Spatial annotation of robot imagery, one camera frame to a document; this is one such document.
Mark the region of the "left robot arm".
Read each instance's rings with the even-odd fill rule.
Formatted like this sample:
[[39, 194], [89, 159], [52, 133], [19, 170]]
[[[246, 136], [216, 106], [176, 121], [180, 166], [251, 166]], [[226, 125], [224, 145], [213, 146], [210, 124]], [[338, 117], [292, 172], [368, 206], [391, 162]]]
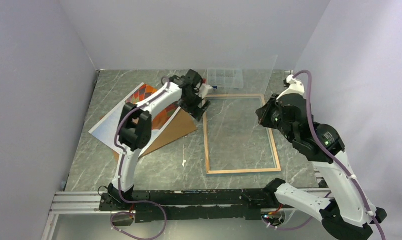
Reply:
[[153, 120], [168, 106], [176, 103], [200, 121], [210, 106], [206, 96], [214, 90], [201, 75], [190, 69], [186, 75], [162, 78], [162, 87], [148, 98], [126, 103], [114, 135], [114, 145], [121, 150], [115, 176], [108, 194], [119, 210], [128, 209], [133, 201], [134, 175], [140, 154], [151, 140]]

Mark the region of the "brown backing board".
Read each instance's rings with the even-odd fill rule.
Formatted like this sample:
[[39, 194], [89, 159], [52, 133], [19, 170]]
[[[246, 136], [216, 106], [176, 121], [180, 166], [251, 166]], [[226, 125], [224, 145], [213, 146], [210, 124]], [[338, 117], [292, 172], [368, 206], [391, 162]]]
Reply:
[[[90, 134], [93, 137], [112, 150], [116, 162], [119, 160], [121, 151], [114, 145], [113, 141], [114, 134], [116, 133], [119, 124], [120, 114], [121, 111], [116, 109], [111, 114], [102, 118], [96, 126], [90, 130]], [[152, 131], [151, 140], [142, 150], [139, 157], [142, 158], [192, 132], [195, 132], [196, 130], [197, 127], [193, 122], [192, 117], [180, 109], [161, 129], [154, 129]]]

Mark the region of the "clear glass pane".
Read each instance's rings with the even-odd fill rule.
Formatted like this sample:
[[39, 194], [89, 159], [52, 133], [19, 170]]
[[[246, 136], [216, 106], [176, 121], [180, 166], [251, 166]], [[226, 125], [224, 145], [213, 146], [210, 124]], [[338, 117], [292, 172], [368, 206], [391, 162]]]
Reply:
[[215, 148], [271, 145], [270, 130], [259, 125], [255, 111], [265, 103], [277, 55], [211, 66], [207, 83], [211, 109], [204, 116], [208, 145]]

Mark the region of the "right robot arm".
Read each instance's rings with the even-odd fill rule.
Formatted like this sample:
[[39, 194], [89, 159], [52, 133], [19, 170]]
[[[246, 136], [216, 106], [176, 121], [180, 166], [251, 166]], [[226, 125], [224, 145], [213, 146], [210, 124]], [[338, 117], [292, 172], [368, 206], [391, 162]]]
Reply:
[[338, 240], [367, 240], [373, 234], [371, 225], [382, 223], [387, 213], [359, 191], [345, 144], [336, 129], [318, 122], [309, 124], [307, 101], [296, 93], [273, 94], [255, 113], [261, 126], [278, 130], [312, 163], [333, 195], [331, 199], [318, 197], [276, 178], [263, 189], [266, 205], [296, 208], [321, 222]]

